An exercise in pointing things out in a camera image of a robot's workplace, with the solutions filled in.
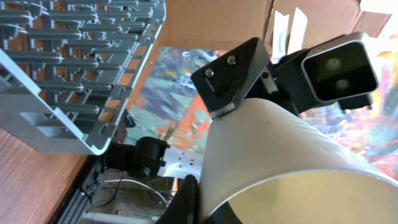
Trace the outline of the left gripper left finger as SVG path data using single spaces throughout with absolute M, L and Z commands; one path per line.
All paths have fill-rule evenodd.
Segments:
M 195 224 L 198 213 L 198 181 L 187 175 L 169 206 L 155 224 Z

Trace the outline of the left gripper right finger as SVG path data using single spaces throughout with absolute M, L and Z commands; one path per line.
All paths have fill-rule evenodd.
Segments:
M 235 110 L 245 98 L 268 96 L 261 75 L 270 69 L 261 39 L 253 37 L 196 70 L 192 82 L 213 119 Z

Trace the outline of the white cup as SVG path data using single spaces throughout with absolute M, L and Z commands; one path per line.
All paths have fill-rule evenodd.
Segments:
M 396 223 L 397 181 L 279 105 L 245 99 L 211 123 L 198 222 Z

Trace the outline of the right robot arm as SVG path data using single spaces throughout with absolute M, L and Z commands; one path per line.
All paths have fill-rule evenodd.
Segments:
M 136 126 L 134 118 L 124 111 L 112 141 L 103 154 L 110 169 L 127 172 L 131 177 L 155 177 L 165 167 L 164 156 L 170 145 L 153 137 L 142 137 L 127 144 L 127 130 Z

